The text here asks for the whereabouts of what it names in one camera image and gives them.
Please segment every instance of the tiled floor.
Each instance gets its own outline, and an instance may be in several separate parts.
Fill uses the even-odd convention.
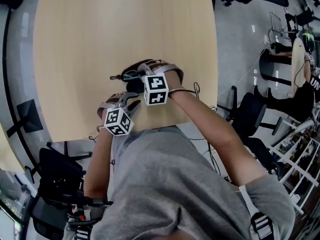
[[[301,12],[296,0],[290,0],[289,2],[289,13],[298,14]],[[50,141],[50,135],[46,128],[37,96],[33,71],[32,47],[37,3],[38,0],[24,0],[23,4],[12,13],[7,45],[7,71],[13,104],[18,105],[34,99],[44,127],[41,131],[24,134],[36,160],[38,160],[39,149],[44,147],[47,141]],[[287,93],[290,91],[289,86],[265,81],[259,73],[258,58],[261,51],[266,48],[264,39],[271,28],[271,14],[280,17],[283,28],[286,26],[285,10],[282,6],[267,1],[254,0],[249,4],[233,2],[230,7],[226,7],[220,0],[216,0],[214,15],[218,45],[219,104],[227,107],[231,106],[232,90],[230,87],[232,85],[238,88],[238,103],[241,102],[246,92],[252,91],[254,83],[258,84],[262,92],[265,92],[267,87],[271,87],[272,93],[276,98],[287,97]],[[280,31],[281,28],[278,27],[279,21],[276,20],[275,16],[273,18],[277,29]],[[315,23],[313,27],[320,30],[319,26],[320,24]],[[277,35],[277,38],[283,44],[290,45],[290,42],[279,35]],[[289,66],[277,64],[275,69],[278,77],[290,79]],[[225,113],[221,110],[218,113],[225,116]],[[274,124],[280,116],[287,117],[281,112],[267,109],[263,122]],[[192,123],[182,124],[179,127],[191,139],[202,138],[202,135]],[[287,131],[288,127],[282,124],[275,136],[271,135],[272,130],[265,128],[259,128],[254,136],[260,138],[267,145],[278,141]],[[192,140],[192,142],[200,154],[208,150],[205,140]],[[62,151],[61,143],[56,143],[54,146]],[[69,142],[71,155],[92,151],[93,147],[94,143],[90,140]],[[209,153],[205,153],[204,156],[211,163]],[[226,176],[227,173],[218,155],[215,154],[214,157],[217,159],[221,174]],[[86,169],[89,161],[89,159],[86,159],[79,163]]]

